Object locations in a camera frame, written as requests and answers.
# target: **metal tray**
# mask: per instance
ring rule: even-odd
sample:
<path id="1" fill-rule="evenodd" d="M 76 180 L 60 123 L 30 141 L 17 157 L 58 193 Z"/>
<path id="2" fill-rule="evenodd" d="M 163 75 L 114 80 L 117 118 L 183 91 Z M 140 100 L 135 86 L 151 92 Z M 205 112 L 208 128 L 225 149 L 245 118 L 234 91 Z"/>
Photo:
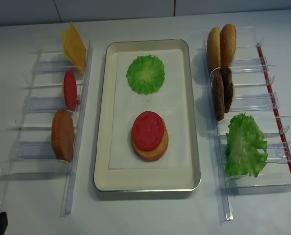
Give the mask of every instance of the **metal tray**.
<path id="1" fill-rule="evenodd" d="M 160 90 L 139 95 L 126 73 L 141 55 L 156 55 L 165 65 Z M 162 158 L 144 162 L 131 147 L 131 127 L 143 111 L 165 122 L 169 145 Z M 180 39 L 112 43 L 106 52 L 94 184 L 99 191 L 193 191 L 201 179 L 189 49 Z"/>

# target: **red strip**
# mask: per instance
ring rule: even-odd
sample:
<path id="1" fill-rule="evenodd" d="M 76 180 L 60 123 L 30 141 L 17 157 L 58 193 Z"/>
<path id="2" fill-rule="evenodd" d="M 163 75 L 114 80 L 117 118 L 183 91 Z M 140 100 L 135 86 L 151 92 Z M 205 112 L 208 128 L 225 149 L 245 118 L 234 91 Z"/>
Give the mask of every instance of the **red strip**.
<path id="1" fill-rule="evenodd" d="M 259 57 L 263 58 L 261 46 L 259 44 L 257 44 L 257 50 L 258 50 Z M 266 66 L 264 59 L 261 60 L 261 65 L 262 65 L 262 67 Z M 263 73 L 264 73 L 265 81 L 268 82 L 269 81 L 269 77 L 268 77 L 267 70 L 264 70 Z M 267 83 L 267 90 L 268 90 L 269 93 L 273 92 L 273 89 L 272 89 L 272 86 L 271 86 L 270 83 Z M 275 103 L 274 97 L 272 96 L 271 99 L 272 99 L 272 103 L 274 104 Z M 278 109 L 277 108 L 274 109 L 274 115 L 275 115 L 276 123 L 277 123 L 277 126 L 278 126 L 278 130 L 281 131 L 283 129 L 283 125 L 282 125 L 281 120 L 279 118 L 279 113 L 278 113 Z M 281 136 L 282 142 L 287 142 L 285 134 L 283 132 L 281 132 L 280 136 Z M 291 156 L 290 156 L 290 154 L 288 154 L 288 151 L 285 151 L 285 154 L 286 154 L 287 159 L 291 160 Z M 289 172 L 291 173 L 291 161 L 287 162 L 287 164 L 288 164 Z"/>

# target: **tomato slice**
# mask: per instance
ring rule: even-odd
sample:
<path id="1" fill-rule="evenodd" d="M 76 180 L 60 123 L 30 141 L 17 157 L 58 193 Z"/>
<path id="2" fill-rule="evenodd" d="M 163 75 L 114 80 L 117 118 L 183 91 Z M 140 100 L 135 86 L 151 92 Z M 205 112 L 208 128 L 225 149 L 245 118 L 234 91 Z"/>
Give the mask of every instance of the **tomato slice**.
<path id="1" fill-rule="evenodd" d="M 145 111 L 137 116 L 131 133 L 135 145 L 140 150 L 152 151 L 162 141 L 164 124 L 157 113 Z"/>
<path id="2" fill-rule="evenodd" d="M 74 111 L 77 105 L 77 84 L 72 70 L 68 70 L 65 73 L 63 86 L 66 107 Z"/>

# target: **lettuce leaf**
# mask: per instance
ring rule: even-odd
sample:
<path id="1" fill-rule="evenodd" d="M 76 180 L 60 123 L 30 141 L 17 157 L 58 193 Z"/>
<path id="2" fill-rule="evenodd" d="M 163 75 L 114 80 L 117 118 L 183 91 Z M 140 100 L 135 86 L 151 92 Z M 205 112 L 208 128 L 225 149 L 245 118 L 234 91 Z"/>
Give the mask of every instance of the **lettuce leaf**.
<path id="1" fill-rule="evenodd" d="M 164 64 L 157 56 L 138 56 L 129 66 L 126 77 L 133 91 L 138 94 L 152 94 L 163 85 Z"/>
<path id="2" fill-rule="evenodd" d="M 234 116 L 228 127 L 225 173 L 228 176 L 249 174 L 257 177 L 268 156 L 262 131 L 253 117 L 246 114 Z"/>

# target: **white table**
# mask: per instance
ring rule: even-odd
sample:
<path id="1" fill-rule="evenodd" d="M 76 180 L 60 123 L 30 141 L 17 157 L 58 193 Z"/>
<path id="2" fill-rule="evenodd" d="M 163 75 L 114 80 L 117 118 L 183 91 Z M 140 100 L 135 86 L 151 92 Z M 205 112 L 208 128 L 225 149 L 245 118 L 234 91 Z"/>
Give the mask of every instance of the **white table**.
<path id="1" fill-rule="evenodd" d="M 278 194 L 242 195 L 233 199 L 234 220 L 220 224 L 209 142 L 203 109 L 196 110 L 202 180 L 187 199 L 101 200 L 94 190 L 93 146 L 96 141 L 97 97 L 103 76 L 104 55 L 112 42 L 181 38 L 188 42 L 193 78 L 203 74 L 196 55 L 202 47 L 202 32 L 227 23 L 255 26 L 264 38 L 263 54 L 278 73 L 273 90 L 278 93 L 281 115 L 291 116 L 291 10 L 185 16 L 122 21 L 75 23 L 84 41 L 93 43 L 89 93 L 72 214 L 60 218 L 63 179 L 39 181 L 48 184 L 48 197 L 38 197 L 33 181 L 16 182 L 6 205 L 9 226 L 6 234 L 291 234 L 291 191 Z M 5 159 L 16 136 L 9 130 L 25 96 L 22 71 L 32 65 L 35 44 L 60 50 L 56 40 L 68 24 L 0 27 L 0 160 Z M 206 101 L 201 86 L 193 82 L 194 100 Z M 291 128 L 286 134 L 291 142 Z M 22 186 L 31 190 L 22 191 Z M 47 200 L 57 203 L 44 206 Z"/>

